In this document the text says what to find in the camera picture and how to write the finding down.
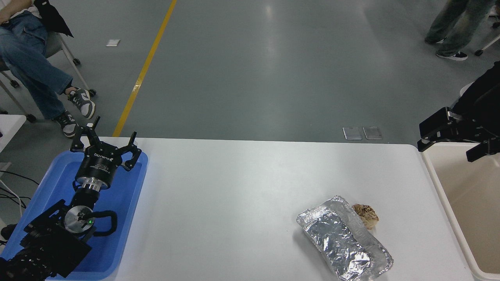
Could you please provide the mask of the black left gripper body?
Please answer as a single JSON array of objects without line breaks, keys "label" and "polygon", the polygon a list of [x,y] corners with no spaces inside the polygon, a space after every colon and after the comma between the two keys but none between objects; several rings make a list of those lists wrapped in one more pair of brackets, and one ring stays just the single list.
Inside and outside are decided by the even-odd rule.
[{"label": "black left gripper body", "polygon": [[84,159],[80,165],[75,180],[83,184],[85,179],[94,178],[104,185],[110,185],[121,164],[118,147],[112,145],[92,145],[86,148]]}]

